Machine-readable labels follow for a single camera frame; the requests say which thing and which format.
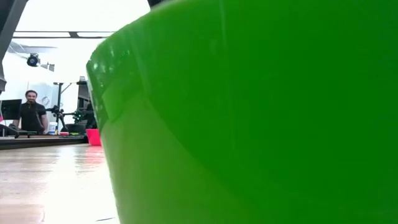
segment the black t-shirt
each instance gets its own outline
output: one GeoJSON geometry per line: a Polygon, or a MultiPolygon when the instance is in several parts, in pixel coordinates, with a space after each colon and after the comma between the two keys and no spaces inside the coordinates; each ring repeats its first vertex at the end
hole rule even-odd
{"type": "Polygon", "coordinates": [[[39,103],[21,104],[21,129],[24,131],[44,131],[41,116],[45,115],[45,107],[39,103]]]}

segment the ceiling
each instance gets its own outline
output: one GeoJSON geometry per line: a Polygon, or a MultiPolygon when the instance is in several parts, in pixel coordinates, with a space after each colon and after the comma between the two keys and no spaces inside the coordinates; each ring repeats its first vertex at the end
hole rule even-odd
{"type": "MultiPolygon", "coordinates": [[[[114,32],[150,11],[147,0],[30,0],[17,32],[53,37],[56,32],[114,32]]],[[[88,60],[104,39],[13,39],[9,53],[28,57],[38,53],[43,62],[88,60]]]]}
{"type": "Polygon", "coordinates": [[[30,0],[16,31],[117,31],[149,11],[147,0],[30,0]]]}

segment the equipment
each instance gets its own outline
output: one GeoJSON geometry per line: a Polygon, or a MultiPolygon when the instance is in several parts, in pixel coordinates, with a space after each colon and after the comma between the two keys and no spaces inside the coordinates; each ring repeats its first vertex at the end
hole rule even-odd
{"type": "MultiPolygon", "coordinates": [[[[58,106],[58,108],[61,107],[61,94],[62,94],[67,88],[69,88],[73,83],[69,83],[69,85],[67,85],[64,89],[62,89],[62,86],[63,86],[64,84],[65,84],[65,83],[58,83],[58,82],[54,83],[54,85],[58,85],[58,100],[57,100],[57,106],[58,106]]],[[[77,84],[77,85],[87,85],[87,81],[85,80],[84,77],[80,77],[79,81],[76,82],[76,84],[77,84]]]]}
{"type": "Polygon", "coordinates": [[[62,123],[62,130],[61,132],[75,132],[72,131],[73,130],[77,130],[78,133],[84,133],[85,128],[83,127],[83,129],[80,127],[79,123],[80,121],[83,121],[86,118],[86,115],[88,114],[93,114],[94,112],[91,110],[79,110],[77,109],[75,112],[72,113],[64,113],[63,109],[60,109],[57,105],[54,105],[53,108],[48,108],[46,109],[46,111],[49,111],[51,113],[53,113],[53,116],[56,117],[57,119],[59,119],[62,123]],[[75,124],[65,124],[63,118],[65,116],[73,116],[73,119],[75,120],[75,124]]]}
{"type": "Polygon", "coordinates": [[[27,59],[26,63],[30,67],[37,67],[40,63],[39,55],[38,54],[30,54],[30,57],[27,59]]]}
{"type": "MultiPolygon", "coordinates": [[[[15,120],[19,119],[21,113],[22,100],[2,100],[0,101],[0,112],[3,120],[15,120]]],[[[0,124],[0,129],[3,130],[2,135],[5,136],[5,131],[9,134],[14,135],[15,138],[19,137],[17,127],[7,127],[6,125],[0,124]]]]}
{"type": "Polygon", "coordinates": [[[57,129],[57,126],[58,126],[57,122],[50,122],[49,131],[48,131],[47,134],[55,135],[56,134],[55,130],[57,129]]]}

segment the camera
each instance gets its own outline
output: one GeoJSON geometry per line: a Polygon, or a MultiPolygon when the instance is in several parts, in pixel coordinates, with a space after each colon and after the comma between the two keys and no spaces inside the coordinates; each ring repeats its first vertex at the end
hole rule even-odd
{"type": "Polygon", "coordinates": [[[30,67],[38,67],[40,65],[40,59],[38,54],[30,54],[30,57],[27,59],[26,63],[30,67]]]}

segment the white wall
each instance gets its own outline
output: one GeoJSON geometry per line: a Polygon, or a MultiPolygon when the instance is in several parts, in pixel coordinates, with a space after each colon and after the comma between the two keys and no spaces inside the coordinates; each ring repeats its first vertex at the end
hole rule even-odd
{"type": "MultiPolygon", "coordinates": [[[[54,82],[76,82],[79,74],[71,74],[73,66],[58,66],[55,72],[48,71],[41,67],[29,67],[26,60],[18,55],[6,53],[3,60],[4,75],[7,80],[6,91],[0,95],[0,100],[22,99],[25,102],[25,92],[35,90],[38,93],[37,102],[46,108],[51,108],[57,104],[58,86],[54,82]]],[[[61,109],[66,113],[74,112],[78,103],[78,86],[72,84],[61,95],[61,109]]],[[[47,113],[49,121],[55,121],[51,113],[47,113]]],[[[73,123],[71,116],[65,117],[65,123],[73,123]]]]}
{"type": "MultiPolygon", "coordinates": [[[[69,48],[59,49],[55,73],[58,73],[62,82],[65,82],[63,89],[68,83],[77,82],[81,76],[86,77],[86,63],[90,58],[96,45],[71,45],[69,48]]],[[[61,95],[62,109],[66,113],[76,111],[78,104],[79,86],[70,85],[61,95]]],[[[72,116],[65,117],[65,124],[74,123],[72,116]]]]}

